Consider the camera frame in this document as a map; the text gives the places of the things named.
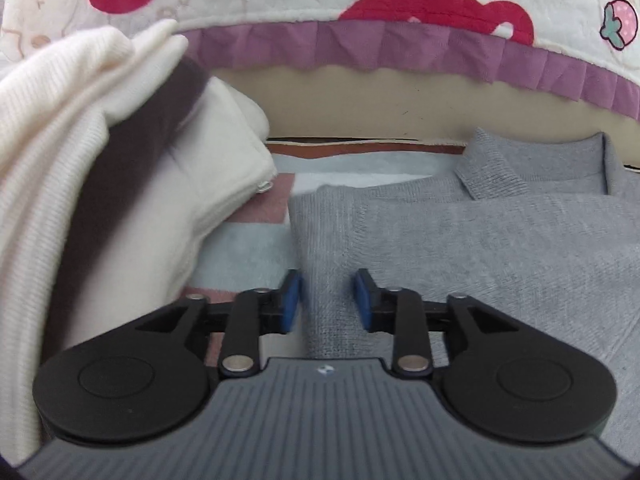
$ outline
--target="ribbed fabric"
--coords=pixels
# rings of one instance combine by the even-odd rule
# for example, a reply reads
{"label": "ribbed fabric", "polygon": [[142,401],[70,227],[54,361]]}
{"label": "ribbed fabric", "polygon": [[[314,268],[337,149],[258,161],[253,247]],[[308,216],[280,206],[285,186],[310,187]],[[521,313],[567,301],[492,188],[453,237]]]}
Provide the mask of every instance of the ribbed fabric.
{"label": "ribbed fabric", "polygon": [[108,127],[164,82],[187,41],[159,22],[133,40],[111,27],[69,36],[0,82],[0,452],[39,444],[31,382],[50,288],[86,172]]}
{"label": "ribbed fabric", "polygon": [[193,272],[202,239],[276,171],[263,144],[260,107],[212,78],[180,139],[158,161],[79,288],[65,347],[173,301]]}
{"label": "ribbed fabric", "polygon": [[130,117],[109,128],[109,140],[82,184],[49,300],[42,361],[61,351],[84,280],[117,226],[135,204],[164,149],[184,133],[202,104],[209,75],[183,58],[162,86]]}
{"label": "ribbed fabric", "polygon": [[351,299],[360,267],[427,300],[466,292],[609,365],[620,401],[604,437],[640,459],[638,177],[602,134],[525,149],[479,132],[465,155],[435,178],[290,200],[310,354],[389,357],[390,337],[364,332]]}

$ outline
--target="beige bed edge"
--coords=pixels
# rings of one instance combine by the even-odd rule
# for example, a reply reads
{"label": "beige bed edge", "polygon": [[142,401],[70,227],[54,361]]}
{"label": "beige bed edge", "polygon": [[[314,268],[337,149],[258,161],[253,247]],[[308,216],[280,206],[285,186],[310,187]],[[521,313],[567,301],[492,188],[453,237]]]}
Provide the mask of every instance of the beige bed edge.
{"label": "beige bed edge", "polygon": [[267,113],[271,137],[467,140],[476,126],[513,139],[566,142],[599,131],[640,166],[640,123],[545,92],[463,76],[338,66],[217,70]]}

